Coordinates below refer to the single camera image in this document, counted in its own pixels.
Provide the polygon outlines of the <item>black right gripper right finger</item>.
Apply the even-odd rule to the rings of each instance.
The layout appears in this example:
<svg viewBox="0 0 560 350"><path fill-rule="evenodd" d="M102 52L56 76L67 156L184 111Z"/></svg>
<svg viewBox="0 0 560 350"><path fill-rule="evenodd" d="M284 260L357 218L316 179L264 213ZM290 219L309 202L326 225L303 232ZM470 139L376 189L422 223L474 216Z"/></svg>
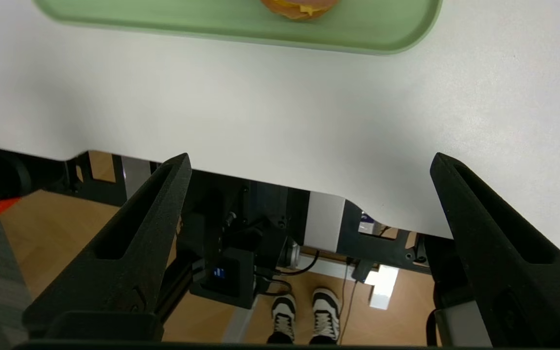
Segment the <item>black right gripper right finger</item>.
<svg viewBox="0 0 560 350"><path fill-rule="evenodd" d="M475 302L495 348L560 348L560 249L456 158L430 175L453 235L429 240L436 309Z"/></svg>

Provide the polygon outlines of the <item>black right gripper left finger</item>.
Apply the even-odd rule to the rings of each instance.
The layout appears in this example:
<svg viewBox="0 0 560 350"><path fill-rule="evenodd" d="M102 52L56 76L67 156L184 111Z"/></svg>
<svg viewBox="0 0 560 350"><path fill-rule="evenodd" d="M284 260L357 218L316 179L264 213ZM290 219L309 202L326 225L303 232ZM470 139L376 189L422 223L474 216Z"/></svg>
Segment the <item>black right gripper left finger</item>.
<svg viewBox="0 0 560 350"><path fill-rule="evenodd" d="M193 169L164 162L22 315L31 340L159 341L160 287Z"/></svg>

